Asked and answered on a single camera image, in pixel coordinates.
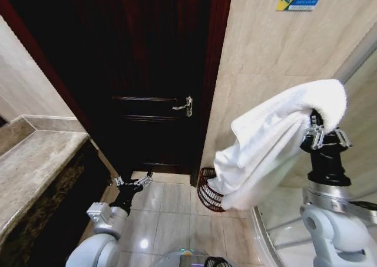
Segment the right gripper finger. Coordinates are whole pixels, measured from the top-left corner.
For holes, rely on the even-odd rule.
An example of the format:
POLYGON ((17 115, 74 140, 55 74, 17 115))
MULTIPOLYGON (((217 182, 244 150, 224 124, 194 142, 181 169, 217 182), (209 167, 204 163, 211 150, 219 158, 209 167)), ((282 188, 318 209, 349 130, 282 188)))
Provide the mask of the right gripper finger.
POLYGON ((325 145, 339 145, 343 148, 350 148, 353 146, 346 133, 339 127, 325 135, 325 145))
POLYGON ((321 115, 315 110, 310 114, 310 127, 303 139, 304 150, 318 150, 323 146, 325 127, 321 115))

